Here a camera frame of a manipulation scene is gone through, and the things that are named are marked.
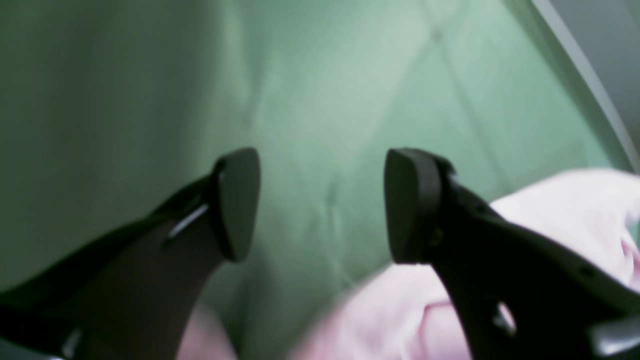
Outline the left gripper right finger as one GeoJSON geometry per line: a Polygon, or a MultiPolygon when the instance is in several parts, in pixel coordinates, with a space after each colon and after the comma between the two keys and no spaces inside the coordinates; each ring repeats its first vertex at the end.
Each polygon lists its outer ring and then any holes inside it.
{"type": "Polygon", "coordinates": [[[446,158],[391,148],[384,199],[393,262],[432,266],[474,360],[639,358],[638,292],[498,215],[446,158]]]}

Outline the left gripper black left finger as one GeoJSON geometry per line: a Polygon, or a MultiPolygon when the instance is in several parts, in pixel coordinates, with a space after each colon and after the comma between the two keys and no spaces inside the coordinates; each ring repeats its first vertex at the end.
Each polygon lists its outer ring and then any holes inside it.
{"type": "Polygon", "coordinates": [[[148,216],[2,291],[2,339],[62,360],[174,360],[211,274],[247,257],[260,191],[256,148],[222,155],[148,216]]]}

